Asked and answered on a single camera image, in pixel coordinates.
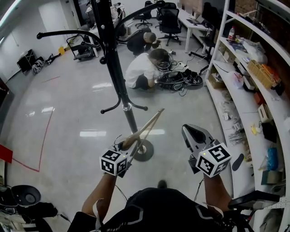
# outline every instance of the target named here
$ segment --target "bottle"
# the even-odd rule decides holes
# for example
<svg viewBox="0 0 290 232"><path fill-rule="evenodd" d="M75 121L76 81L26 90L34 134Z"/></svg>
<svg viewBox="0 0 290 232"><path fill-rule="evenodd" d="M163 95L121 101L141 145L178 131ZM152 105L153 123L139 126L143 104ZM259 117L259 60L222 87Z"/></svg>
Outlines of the bottle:
<svg viewBox="0 0 290 232"><path fill-rule="evenodd" d="M228 39L234 39L235 37L235 27L232 27L230 33L228 34Z"/></svg>

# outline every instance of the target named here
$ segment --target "white strap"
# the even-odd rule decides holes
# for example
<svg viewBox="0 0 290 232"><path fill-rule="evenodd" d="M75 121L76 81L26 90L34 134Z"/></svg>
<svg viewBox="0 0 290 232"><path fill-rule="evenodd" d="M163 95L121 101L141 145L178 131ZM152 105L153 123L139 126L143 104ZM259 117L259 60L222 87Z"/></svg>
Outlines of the white strap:
<svg viewBox="0 0 290 232"><path fill-rule="evenodd" d="M94 212L94 215L96 216L96 231L98 231L101 228L101 222L100 222L100 215L97 209L98 203L100 203L104 198L98 199L96 203L92 206L92 211Z"/></svg>

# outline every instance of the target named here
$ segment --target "person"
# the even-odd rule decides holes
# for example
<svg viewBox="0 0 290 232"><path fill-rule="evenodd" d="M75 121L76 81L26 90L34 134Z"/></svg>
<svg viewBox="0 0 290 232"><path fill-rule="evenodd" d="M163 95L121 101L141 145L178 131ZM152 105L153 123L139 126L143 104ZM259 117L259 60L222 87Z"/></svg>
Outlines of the person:
<svg viewBox="0 0 290 232"><path fill-rule="evenodd" d="M123 210L103 224L116 179L104 174L82 211L76 213L68 232L253 231L248 222L240 219L237 210L229 210L231 197L219 175L204 175L204 184L207 204L223 211L223 217L213 207L205 208L178 190L167 188L161 180L158 188L135 193Z"/></svg>
<svg viewBox="0 0 290 232"><path fill-rule="evenodd" d="M131 62L126 70L126 86L132 89L148 90L154 87L154 77L157 75L156 65L165 57L166 50L158 48L148 53L142 53Z"/></svg>
<svg viewBox="0 0 290 232"><path fill-rule="evenodd" d="M127 42L127 48L133 52L135 56L138 56L144 51L148 51L155 40L156 35L152 33L149 28L142 29L137 34L131 36Z"/></svg>

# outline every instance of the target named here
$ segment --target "red tape line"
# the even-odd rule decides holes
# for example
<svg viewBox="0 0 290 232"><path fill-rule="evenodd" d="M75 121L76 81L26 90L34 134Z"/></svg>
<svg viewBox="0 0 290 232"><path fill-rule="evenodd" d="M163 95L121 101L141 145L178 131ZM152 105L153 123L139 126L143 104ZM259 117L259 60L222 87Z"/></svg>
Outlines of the red tape line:
<svg viewBox="0 0 290 232"><path fill-rule="evenodd" d="M34 169L34 168L31 168L23 163L21 163L20 161L12 158L14 161L16 161L17 163L21 164L22 166L32 170L32 171L35 171L35 172L40 172L40 165L41 165L41 158L42 158L42 152L43 152L43 149L44 149L44 141L45 141L45 137L46 137L46 133L47 133L47 130L48 130L48 126L49 126L49 123L50 123L50 119L51 119L51 116L53 115L53 111L51 112L50 114L50 117L49 117L49 120L48 120L48 123L47 123L47 126L46 126L46 130L45 130L45 134L44 134L44 138L43 138L43 142L42 142L42 146L41 146L41 152L40 152L40 159L39 159L39 165L38 165L38 170L37 169Z"/></svg>

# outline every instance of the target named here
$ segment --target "white cube with black patterns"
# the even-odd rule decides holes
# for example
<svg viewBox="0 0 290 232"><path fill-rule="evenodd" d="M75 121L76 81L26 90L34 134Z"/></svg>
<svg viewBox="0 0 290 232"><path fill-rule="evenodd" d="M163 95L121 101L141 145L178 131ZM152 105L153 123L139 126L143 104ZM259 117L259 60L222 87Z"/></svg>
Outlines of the white cube with black patterns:
<svg viewBox="0 0 290 232"><path fill-rule="evenodd" d="M207 176L213 177L226 169L232 156L224 143L203 150L198 154L196 167Z"/></svg>
<svg viewBox="0 0 290 232"><path fill-rule="evenodd" d="M119 173L127 169L127 155L119 151L107 150L100 157L101 170L111 175L117 176Z"/></svg>

